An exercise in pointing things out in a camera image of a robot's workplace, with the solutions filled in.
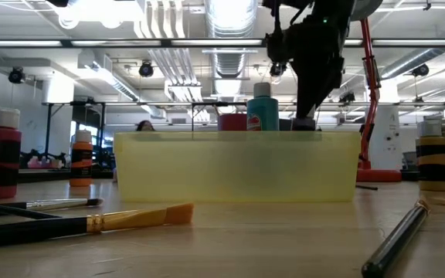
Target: ventilation duct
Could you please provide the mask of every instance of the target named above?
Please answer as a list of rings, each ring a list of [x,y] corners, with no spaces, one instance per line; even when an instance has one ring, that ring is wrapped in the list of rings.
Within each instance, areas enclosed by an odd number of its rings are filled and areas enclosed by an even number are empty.
[[[415,50],[393,64],[384,68],[381,73],[382,79],[390,79],[406,73],[438,56],[445,53],[445,49],[421,49]]]
[[[205,0],[206,22],[211,38],[249,38],[256,21],[257,0]],[[212,54],[212,66],[218,94],[237,95],[241,81],[234,80],[243,75],[246,54]]]

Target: person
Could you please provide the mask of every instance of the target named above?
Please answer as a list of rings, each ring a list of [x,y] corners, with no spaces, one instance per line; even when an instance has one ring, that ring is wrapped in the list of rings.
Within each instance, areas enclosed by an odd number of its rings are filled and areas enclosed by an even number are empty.
[[[143,120],[138,124],[137,131],[155,131],[155,129],[149,120]]]

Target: bottle label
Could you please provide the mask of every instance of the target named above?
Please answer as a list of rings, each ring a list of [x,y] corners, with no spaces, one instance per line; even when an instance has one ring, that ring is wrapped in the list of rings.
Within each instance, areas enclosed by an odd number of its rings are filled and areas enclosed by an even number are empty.
[[[92,178],[92,151],[72,150],[71,178]]]
[[[246,119],[246,129],[248,131],[261,131],[262,130],[262,121],[260,120],[259,115],[250,114]]]

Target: table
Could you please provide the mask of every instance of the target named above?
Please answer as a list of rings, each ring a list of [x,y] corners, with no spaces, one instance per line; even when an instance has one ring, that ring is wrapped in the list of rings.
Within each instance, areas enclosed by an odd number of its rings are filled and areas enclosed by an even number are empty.
[[[419,196],[416,183],[357,189],[352,203],[196,204],[192,225],[0,247],[0,277],[360,277],[360,268]],[[86,215],[168,204],[122,203],[110,180],[19,186],[16,201],[101,197]],[[445,207],[430,217],[392,277],[445,277]],[[22,221],[1,217],[0,223]]]

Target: ceiling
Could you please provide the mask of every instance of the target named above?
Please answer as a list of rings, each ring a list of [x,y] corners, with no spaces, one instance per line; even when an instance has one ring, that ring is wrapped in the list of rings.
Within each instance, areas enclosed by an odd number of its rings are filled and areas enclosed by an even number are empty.
[[[36,9],[49,9],[42,1],[28,1]],[[445,0],[430,1],[433,6],[445,6]],[[28,9],[19,0],[4,1],[6,5],[16,8]],[[184,0],[184,27],[188,37],[206,37],[206,20],[203,12],[203,0]],[[420,0],[385,0],[381,8],[405,8],[424,6],[426,1]],[[288,22],[296,10],[292,8],[281,9],[281,21],[283,28],[287,28]],[[373,38],[436,38],[445,31],[445,9],[431,9],[429,11],[412,10],[402,12],[376,12],[370,17],[370,26]],[[254,37],[262,38],[267,32],[273,31],[273,18],[270,11],[259,7],[254,29]],[[350,38],[361,38],[361,27],[358,22],[351,24]],[[65,30],[59,27],[58,17],[55,12],[19,11],[0,5],[0,39],[59,39],[70,37],[73,39],[104,39],[104,38],[132,38],[136,39],[132,22],[124,22],[116,29],[106,29],[99,22],[81,22],[75,29]],[[401,56],[411,53],[414,49],[374,49],[378,67],[382,69],[398,60]],[[76,67],[76,57],[79,49],[0,49],[0,60],[10,58],[46,58],[69,70],[81,86],[76,94],[86,94],[101,100],[117,100],[117,91],[101,80],[83,78],[83,73]],[[202,84],[202,96],[210,97],[212,91],[212,70],[210,57],[202,54],[201,49],[190,49],[190,56],[198,80]],[[335,90],[329,96],[329,100],[337,101],[338,97],[347,91],[353,91],[357,101],[364,99],[364,77],[362,69],[362,57],[365,55],[362,49],[345,49],[346,59],[344,86]],[[107,54],[114,62],[114,72],[130,86],[144,94],[145,99],[163,101],[165,78],[155,69],[155,75],[151,78],[140,78],[138,68],[144,59],[150,59],[146,49],[102,49],[99,54]],[[445,69],[445,54],[430,60],[427,65],[430,75]],[[258,53],[249,54],[246,63],[245,77],[242,91],[237,100],[248,100],[252,96],[253,84],[261,81],[270,81],[268,69],[270,61],[265,49],[258,49]],[[421,94],[431,90],[445,87],[445,72],[429,78],[417,79],[414,86],[412,76],[400,76],[397,79],[399,97],[401,100],[411,100],[416,93]],[[273,85],[273,94],[279,101],[293,101],[296,99],[296,77],[288,70],[281,82]],[[430,98],[430,101],[445,101],[445,92]],[[427,111],[437,112],[440,108],[434,107]]]

